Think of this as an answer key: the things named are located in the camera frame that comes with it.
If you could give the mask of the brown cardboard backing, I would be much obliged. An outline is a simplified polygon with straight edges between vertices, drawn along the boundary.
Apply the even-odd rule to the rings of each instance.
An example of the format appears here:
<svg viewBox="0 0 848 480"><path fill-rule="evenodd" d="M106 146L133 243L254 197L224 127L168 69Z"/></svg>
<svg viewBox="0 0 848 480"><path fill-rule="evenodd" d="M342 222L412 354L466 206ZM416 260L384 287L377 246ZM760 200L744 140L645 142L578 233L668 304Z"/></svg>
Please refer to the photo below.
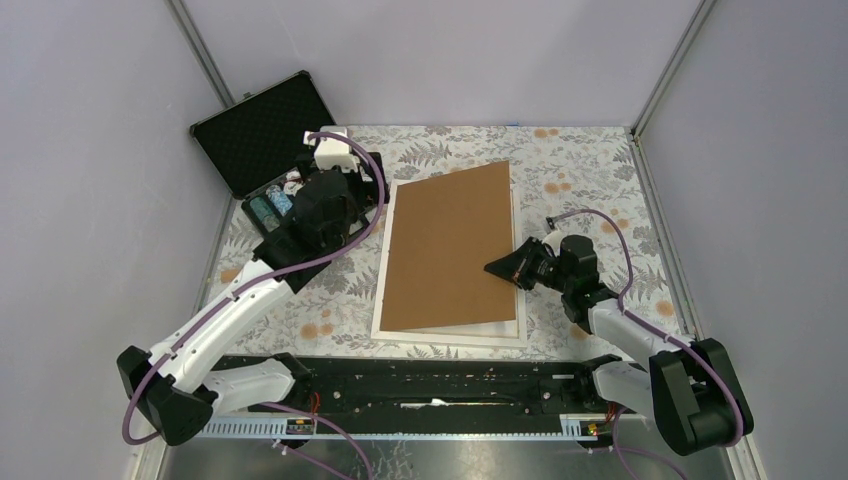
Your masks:
<svg viewBox="0 0 848 480"><path fill-rule="evenodd" d="M508 162L404 183L392 200L382 329L516 319L514 287L484 270L514 249Z"/></svg>

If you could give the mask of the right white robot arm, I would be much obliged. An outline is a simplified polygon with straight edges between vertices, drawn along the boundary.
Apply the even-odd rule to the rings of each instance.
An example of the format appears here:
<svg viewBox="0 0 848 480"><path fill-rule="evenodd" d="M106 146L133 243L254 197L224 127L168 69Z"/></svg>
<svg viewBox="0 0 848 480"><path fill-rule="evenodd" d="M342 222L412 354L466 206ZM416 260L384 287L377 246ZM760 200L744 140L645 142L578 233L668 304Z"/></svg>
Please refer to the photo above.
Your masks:
<svg viewBox="0 0 848 480"><path fill-rule="evenodd" d="M707 338L670 334L622 309L600 279L593 242L581 235L528 238L485 272L521 290L538 285L561 295L566 317L615 345L626 360L605 361L573 386L575 402L597 412L610 401L652 420L666 444L686 456L730 446L754 429L754 418L725 347Z"/></svg>

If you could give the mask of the white picture frame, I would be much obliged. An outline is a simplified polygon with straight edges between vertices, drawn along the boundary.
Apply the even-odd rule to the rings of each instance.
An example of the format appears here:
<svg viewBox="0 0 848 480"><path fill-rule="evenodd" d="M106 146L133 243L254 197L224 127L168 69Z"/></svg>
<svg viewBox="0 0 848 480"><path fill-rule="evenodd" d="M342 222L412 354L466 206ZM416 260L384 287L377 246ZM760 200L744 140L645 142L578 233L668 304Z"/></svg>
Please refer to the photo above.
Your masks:
<svg viewBox="0 0 848 480"><path fill-rule="evenodd" d="M485 272L522 238L508 181L489 195L392 187L371 337L401 343L518 348L527 344L525 296Z"/></svg>

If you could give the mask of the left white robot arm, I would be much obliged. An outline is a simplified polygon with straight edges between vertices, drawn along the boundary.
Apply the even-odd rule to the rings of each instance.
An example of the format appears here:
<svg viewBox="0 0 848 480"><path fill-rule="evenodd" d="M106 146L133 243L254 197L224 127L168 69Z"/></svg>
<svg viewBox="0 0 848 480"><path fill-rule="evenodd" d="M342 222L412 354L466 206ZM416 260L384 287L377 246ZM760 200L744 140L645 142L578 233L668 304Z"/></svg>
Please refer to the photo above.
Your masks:
<svg viewBox="0 0 848 480"><path fill-rule="evenodd" d="M129 346L118 356L128 397L125 443L161 438L180 445L219 414L275 402L296 411L309 401L308 381L286 360L216 366L276 303L295 296L373 231L390 191L381 170L370 167L315 169L299 174L297 184L282 193L285 209L268 195L257 196L271 216L266 236L217 297L154 346Z"/></svg>

